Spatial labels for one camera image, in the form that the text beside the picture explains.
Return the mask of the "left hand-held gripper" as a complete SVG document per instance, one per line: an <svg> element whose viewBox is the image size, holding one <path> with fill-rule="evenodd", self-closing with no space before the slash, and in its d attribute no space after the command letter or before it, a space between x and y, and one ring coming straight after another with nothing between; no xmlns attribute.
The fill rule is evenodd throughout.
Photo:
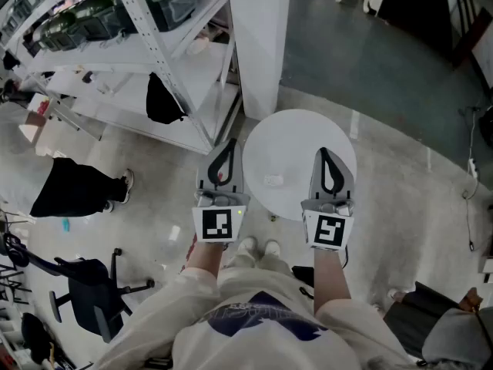
<svg viewBox="0 0 493 370"><path fill-rule="evenodd" d="M233 193L243 191L242 149L237 139L222 142L206 155L199 164L196 185L197 205L192 213L197 240L234 243L250 202L247 194ZM215 190L218 187L226 191Z"/></svg>

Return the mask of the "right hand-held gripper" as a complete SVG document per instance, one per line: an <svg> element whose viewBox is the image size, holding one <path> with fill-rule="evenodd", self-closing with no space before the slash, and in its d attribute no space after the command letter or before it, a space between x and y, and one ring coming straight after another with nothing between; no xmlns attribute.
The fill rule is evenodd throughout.
<svg viewBox="0 0 493 370"><path fill-rule="evenodd" d="M301 203L307 244L314 249L342 251L354 225L354 176L328 148L315 156L310 199Z"/></svg>

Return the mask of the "person's left forearm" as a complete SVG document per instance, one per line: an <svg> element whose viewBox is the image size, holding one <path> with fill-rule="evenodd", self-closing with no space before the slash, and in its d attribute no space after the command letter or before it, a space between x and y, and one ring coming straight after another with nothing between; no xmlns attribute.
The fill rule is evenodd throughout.
<svg viewBox="0 0 493 370"><path fill-rule="evenodd" d="M217 279L223 256L223 243L197 241L186 263L185 269L206 271Z"/></svg>

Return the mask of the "person's right forearm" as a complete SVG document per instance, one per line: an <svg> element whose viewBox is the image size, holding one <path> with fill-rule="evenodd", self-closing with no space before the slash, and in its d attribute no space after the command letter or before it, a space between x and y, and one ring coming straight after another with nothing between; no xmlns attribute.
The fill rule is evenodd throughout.
<svg viewBox="0 0 493 370"><path fill-rule="evenodd" d="M314 250L314 313L329 301L351 299L336 251Z"/></svg>

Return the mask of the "round white table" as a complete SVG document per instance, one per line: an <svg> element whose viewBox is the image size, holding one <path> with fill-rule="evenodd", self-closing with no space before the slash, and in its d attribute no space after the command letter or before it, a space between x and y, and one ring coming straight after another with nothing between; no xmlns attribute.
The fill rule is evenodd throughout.
<svg viewBox="0 0 493 370"><path fill-rule="evenodd" d="M357 175L349 137L331 119L287 109L258 123L243 147L243 176L255 198L272 214L300 221L309 197L316 152L326 147Z"/></svg>

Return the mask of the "person's left white shoe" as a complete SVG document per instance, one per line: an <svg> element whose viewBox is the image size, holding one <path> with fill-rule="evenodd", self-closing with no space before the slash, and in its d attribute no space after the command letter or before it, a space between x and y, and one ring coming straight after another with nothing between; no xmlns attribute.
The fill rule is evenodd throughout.
<svg viewBox="0 0 493 370"><path fill-rule="evenodd" d="M245 237L241 240L237 252L241 254L249 254L254 257L257 254L257 249L257 239L255 237Z"/></svg>

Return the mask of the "black hanging bag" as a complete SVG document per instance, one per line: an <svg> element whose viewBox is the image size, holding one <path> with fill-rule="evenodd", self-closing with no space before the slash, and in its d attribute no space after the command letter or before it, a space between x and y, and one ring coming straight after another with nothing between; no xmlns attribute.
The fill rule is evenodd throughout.
<svg viewBox="0 0 493 370"><path fill-rule="evenodd" d="M186 114L181 110L173 94L164 86L154 72L149 74L146 94L146 115L153 122L169 125L183 121Z"/></svg>

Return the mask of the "person's beige trousers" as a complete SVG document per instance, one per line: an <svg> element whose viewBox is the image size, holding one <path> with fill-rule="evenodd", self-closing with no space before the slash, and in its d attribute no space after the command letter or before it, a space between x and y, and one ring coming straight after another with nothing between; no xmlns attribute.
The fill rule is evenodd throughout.
<svg viewBox="0 0 493 370"><path fill-rule="evenodd" d="M247 251L237 251L223 266L223 273L244 280L261 278L294 278L288 263L276 255L267 254L257 259Z"/></svg>

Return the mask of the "white metal shelf rack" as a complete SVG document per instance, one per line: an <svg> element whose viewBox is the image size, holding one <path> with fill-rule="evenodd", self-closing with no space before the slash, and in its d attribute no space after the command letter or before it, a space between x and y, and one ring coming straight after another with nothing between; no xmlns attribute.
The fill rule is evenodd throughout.
<svg viewBox="0 0 493 370"><path fill-rule="evenodd" d="M230 0L202 0L178 28L160 32L146 0L115 0L126 30L51 52L39 44L42 25L83 0L0 0L0 56L49 98L49 113L88 130L90 119L208 153L224 141L242 102ZM146 115L149 74L173 94L183 121Z"/></svg>

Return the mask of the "black round device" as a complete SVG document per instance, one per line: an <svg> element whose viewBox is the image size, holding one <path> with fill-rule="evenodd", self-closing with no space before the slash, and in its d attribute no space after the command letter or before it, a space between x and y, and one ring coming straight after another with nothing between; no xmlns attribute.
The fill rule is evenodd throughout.
<svg viewBox="0 0 493 370"><path fill-rule="evenodd" d="M482 138L493 149L493 105L486 109L485 114L478 120L478 123Z"/></svg>

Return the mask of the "person's white printed shirt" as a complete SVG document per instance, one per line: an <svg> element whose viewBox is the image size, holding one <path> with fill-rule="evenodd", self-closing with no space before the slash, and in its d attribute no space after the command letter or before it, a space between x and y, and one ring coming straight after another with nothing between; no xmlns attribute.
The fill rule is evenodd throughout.
<svg viewBox="0 0 493 370"><path fill-rule="evenodd" d="M368 370L411 366L369 304L317 311L293 277L259 268L188 268L133 312L95 370Z"/></svg>

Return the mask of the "black office chair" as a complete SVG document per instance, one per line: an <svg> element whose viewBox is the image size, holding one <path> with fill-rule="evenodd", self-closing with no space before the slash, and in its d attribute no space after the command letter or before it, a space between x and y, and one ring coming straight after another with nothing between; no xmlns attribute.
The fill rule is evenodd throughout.
<svg viewBox="0 0 493 370"><path fill-rule="evenodd" d="M55 271L68 278L69 286L69 293L61 297L57 297L53 291L49 293L52 312L57 322L62 321L60 307L69 302L81 328L101 336L105 343L111 342L118 335L123 327L122 313L125 312L128 316L132 314L122 297L155 287L152 278L148 279L145 285L136 288L118 287L116 258L121 255L120 248L113 250L111 267L106 267L97 259L55 259Z"/></svg>

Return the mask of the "black backpack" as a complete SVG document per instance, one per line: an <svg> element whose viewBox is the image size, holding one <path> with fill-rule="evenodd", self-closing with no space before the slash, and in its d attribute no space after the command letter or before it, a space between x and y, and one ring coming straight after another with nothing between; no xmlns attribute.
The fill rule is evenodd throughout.
<svg viewBox="0 0 493 370"><path fill-rule="evenodd" d="M41 365L45 359L50 359L52 339L39 318L25 312L22 315L21 332L34 363Z"/></svg>

